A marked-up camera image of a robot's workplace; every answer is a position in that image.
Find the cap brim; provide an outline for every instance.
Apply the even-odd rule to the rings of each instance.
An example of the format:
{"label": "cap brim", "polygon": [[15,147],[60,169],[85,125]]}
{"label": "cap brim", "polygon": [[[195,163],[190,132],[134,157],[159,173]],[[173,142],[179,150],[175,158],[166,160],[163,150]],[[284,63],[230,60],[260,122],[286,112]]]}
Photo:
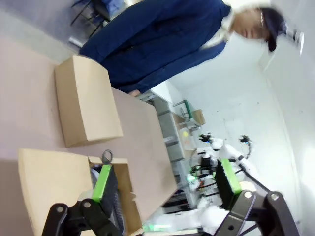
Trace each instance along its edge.
{"label": "cap brim", "polygon": [[271,37],[268,40],[268,49],[270,52],[273,52],[277,47],[277,42],[275,40],[275,38]]}

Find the chair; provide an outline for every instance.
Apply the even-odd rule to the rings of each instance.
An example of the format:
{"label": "chair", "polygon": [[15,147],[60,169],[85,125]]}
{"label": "chair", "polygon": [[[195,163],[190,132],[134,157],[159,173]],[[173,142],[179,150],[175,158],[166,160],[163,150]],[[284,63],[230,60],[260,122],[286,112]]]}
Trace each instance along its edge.
{"label": "chair", "polygon": [[[73,8],[74,6],[81,4],[81,3],[86,3],[84,5],[84,7],[82,8],[82,10],[78,13],[78,15],[73,19],[73,21],[70,23],[70,25],[73,25],[73,23],[79,18],[80,15],[82,15],[83,17],[85,17],[88,21],[90,21],[91,23],[93,23],[94,25],[96,25],[93,20],[95,20],[97,17],[101,17],[102,19],[100,20],[100,22],[96,25],[96,28],[93,30],[93,32],[90,34],[89,38],[93,36],[93,34],[98,30],[98,28],[103,26],[103,21],[106,22],[110,22],[110,15],[107,11],[106,5],[102,2],[102,0],[79,0],[77,2],[75,2],[71,8]],[[93,16],[87,18],[86,16],[84,16],[82,13],[83,11],[89,7],[89,5],[92,5],[92,9],[94,11]]]}

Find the screw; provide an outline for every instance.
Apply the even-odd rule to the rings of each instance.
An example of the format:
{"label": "screw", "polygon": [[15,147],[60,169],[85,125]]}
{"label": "screw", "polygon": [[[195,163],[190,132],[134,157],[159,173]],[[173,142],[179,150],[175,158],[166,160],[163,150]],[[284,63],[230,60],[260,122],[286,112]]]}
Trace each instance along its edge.
{"label": "screw", "polygon": [[245,196],[246,198],[251,198],[251,197],[252,197],[252,193],[251,193],[251,192],[246,192],[246,193],[244,194],[244,196]]}
{"label": "screw", "polygon": [[271,195],[271,198],[272,200],[276,201],[279,198],[279,196],[276,193],[274,193]]}
{"label": "screw", "polygon": [[85,208],[89,208],[89,207],[91,206],[91,203],[85,202],[85,203],[83,203],[83,206],[84,206]]}
{"label": "screw", "polygon": [[63,211],[63,207],[62,206],[57,207],[57,211],[58,212],[62,212]]}

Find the person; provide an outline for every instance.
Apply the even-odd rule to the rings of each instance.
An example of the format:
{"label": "person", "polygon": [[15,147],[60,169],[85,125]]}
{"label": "person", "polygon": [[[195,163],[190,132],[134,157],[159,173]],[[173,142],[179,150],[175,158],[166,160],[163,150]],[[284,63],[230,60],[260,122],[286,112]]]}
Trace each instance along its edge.
{"label": "person", "polygon": [[276,48],[284,18],[271,7],[235,11],[221,0],[143,0],[84,44],[81,55],[108,71],[111,85],[132,96],[220,54],[229,38]]}

